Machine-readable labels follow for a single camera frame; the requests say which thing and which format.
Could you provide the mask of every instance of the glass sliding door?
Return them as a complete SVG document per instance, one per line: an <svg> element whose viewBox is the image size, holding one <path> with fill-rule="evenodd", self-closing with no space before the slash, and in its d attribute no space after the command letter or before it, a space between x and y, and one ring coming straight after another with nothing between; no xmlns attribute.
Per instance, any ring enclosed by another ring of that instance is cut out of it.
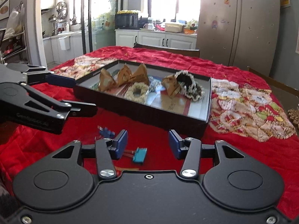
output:
<svg viewBox="0 0 299 224"><path fill-rule="evenodd" d="M83 0L83 3L86 53L115 45L118 0Z"/></svg>

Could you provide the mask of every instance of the brown paper packet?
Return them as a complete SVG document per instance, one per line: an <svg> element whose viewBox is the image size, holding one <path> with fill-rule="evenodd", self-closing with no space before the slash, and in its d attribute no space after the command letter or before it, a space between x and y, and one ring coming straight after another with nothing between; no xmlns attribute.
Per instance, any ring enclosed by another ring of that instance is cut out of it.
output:
<svg viewBox="0 0 299 224"><path fill-rule="evenodd" d="M161 84L166 88L167 94L170 98L175 97L181 90L174 75L164 77Z"/></svg>
<svg viewBox="0 0 299 224"><path fill-rule="evenodd" d="M99 91L104 92L115 86L117 86L117 83L111 74L106 69L102 69L100 73Z"/></svg>
<svg viewBox="0 0 299 224"><path fill-rule="evenodd" d="M117 83L118 85L122 85L127 83L132 77L132 72L130 68L125 64L122 69L117 74Z"/></svg>
<svg viewBox="0 0 299 224"><path fill-rule="evenodd" d="M133 73L129 82L143 82L146 85L150 85L149 77L147 75L147 67L144 64L141 64L137 70Z"/></svg>

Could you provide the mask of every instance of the red tablecloth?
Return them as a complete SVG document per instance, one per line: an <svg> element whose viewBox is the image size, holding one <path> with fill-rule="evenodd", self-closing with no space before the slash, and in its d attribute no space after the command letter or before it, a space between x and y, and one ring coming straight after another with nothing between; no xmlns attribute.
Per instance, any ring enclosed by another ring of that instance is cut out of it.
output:
<svg viewBox="0 0 299 224"><path fill-rule="evenodd" d="M258 89L270 89L263 79L250 72L242 71L236 67L217 65L208 60L164 51L153 52L146 49L111 46L99 49L89 55L104 58L115 57L175 69L186 69L192 73L233 81L239 84L240 87L251 85ZM71 60L63 66L72 65L73 63L74 60ZM76 100L72 89L48 84L37 85L35 88L57 100ZM271 98L273 102L279 104L272 94ZM12 180L19 171L66 143L75 139L81 140L84 144L94 143L95 136L98 136L98 125L108 127L116 133L124 128L128 130L129 143L127 149L148 148L147 158L143 166L135 165L130 158L123 157L121 160L114 162L118 167L117 169L180 169L182 161L178 161L173 157L167 142L167 131L99 109L97 115L93 118L69 118L61 135L53 135L19 126L9 142L0 146L0 169L8 190L12 192ZM288 139L270 137L267 141L260 142L252 137L243 137L237 133L216 133L208 126L202 141L213 144L218 139L229 142L279 172L285 182L285 191L278 208L290 218L294 218L299 214L299 139L296 135L292 135ZM209 159L203 159L200 172L206 172L211 166ZM96 173L95 161L93 159L86 160L85 168L91 173Z"/></svg>

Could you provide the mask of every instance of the binder clip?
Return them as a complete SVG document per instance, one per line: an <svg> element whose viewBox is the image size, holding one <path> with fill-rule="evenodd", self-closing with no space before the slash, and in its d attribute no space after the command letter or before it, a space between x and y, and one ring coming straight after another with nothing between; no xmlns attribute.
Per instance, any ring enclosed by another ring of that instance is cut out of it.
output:
<svg viewBox="0 0 299 224"><path fill-rule="evenodd" d="M102 138L111 138L114 139L115 137L115 133L113 131L108 130L107 127L105 127L104 129L100 126L98 126L98 129L100 130L100 136L99 137L95 137L95 141L102 139Z"/></svg>
<svg viewBox="0 0 299 224"><path fill-rule="evenodd" d="M136 151L125 150L123 156L131 157L134 163L143 164L146 154L147 154L147 148L138 147Z"/></svg>

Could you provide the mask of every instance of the microwave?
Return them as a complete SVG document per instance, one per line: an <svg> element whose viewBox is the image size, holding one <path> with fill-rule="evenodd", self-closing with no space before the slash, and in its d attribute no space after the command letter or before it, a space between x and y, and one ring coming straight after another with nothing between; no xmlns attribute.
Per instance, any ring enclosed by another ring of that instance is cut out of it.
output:
<svg viewBox="0 0 299 224"><path fill-rule="evenodd" d="M121 13L115 15L115 28L139 29L138 13Z"/></svg>

